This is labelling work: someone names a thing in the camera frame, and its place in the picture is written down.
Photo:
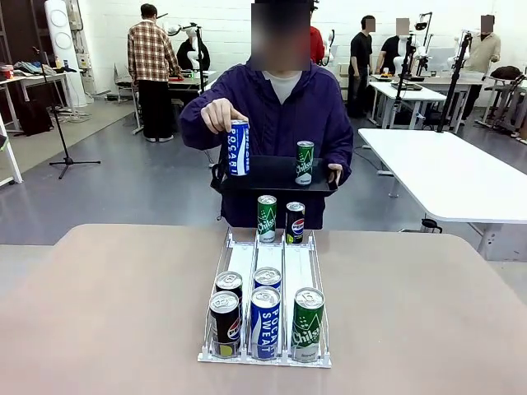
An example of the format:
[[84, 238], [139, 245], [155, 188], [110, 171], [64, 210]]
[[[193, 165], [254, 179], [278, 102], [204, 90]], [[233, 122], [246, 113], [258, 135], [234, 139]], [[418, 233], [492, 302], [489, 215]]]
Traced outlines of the person's right hand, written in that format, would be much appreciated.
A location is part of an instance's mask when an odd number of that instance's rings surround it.
[[201, 109], [200, 114], [207, 128], [215, 134], [229, 131], [233, 120], [248, 120], [226, 98], [213, 100]]

